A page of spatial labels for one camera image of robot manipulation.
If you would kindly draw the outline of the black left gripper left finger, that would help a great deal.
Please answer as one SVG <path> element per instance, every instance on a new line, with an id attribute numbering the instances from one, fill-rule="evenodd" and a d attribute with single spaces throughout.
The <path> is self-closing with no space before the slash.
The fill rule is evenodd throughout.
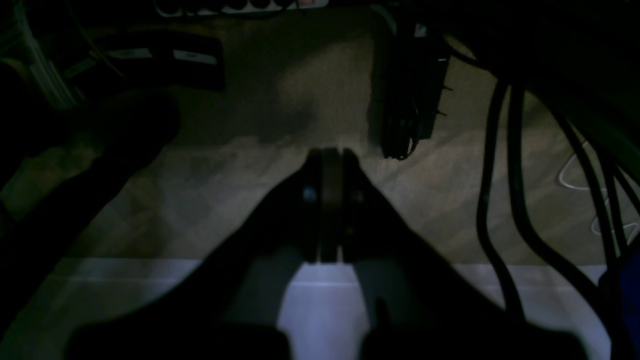
<path id="1" fill-rule="evenodd" d="M 302 167 L 279 183 L 247 220 L 180 284 L 135 312 L 85 326 L 70 340 L 72 360 L 269 360 L 290 359 L 290 344 L 277 330 L 282 296 L 302 262 L 316 253 L 320 208 L 307 202 L 323 174 L 322 153 L 309 152 Z M 249 301 L 243 315 L 259 324 L 224 317 L 256 260 L 292 250 L 292 265 L 278 265 L 257 280 L 265 295 Z"/>

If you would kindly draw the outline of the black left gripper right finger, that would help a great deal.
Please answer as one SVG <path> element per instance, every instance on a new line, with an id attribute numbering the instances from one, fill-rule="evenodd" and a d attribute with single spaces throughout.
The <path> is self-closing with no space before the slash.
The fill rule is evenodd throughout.
<path id="1" fill-rule="evenodd" d="M 585 360 L 580 340 L 519 319 L 464 280 L 343 152 L 346 260 L 367 301 L 361 360 Z"/>

